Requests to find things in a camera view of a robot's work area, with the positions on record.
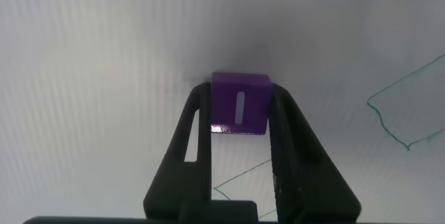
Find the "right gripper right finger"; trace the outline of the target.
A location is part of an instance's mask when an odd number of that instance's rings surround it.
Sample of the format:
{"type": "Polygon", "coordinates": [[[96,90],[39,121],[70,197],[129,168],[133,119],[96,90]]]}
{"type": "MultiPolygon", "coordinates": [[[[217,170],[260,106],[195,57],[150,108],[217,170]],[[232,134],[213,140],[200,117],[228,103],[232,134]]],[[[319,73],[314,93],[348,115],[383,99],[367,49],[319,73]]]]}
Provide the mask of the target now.
{"type": "Polygon", "coordinates": [[[354,223],[361,204],[290,92],[275,84],[268,124],[277,219],[354,223]]]}

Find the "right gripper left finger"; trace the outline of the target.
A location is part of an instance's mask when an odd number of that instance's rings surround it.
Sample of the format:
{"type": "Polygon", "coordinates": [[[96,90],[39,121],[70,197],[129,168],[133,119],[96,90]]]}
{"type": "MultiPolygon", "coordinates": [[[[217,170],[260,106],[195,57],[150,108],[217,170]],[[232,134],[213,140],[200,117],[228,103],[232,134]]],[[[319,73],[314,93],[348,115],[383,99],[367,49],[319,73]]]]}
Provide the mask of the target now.
{"type": "Polygon", "coordinates": [[[256,221],[257,205],[211,199],[211,84],[192,89],[164,158],[143,200],[151,221],[256,221]],[[199,113],[197,159],[186,161],[195,113],[199,113]]]}

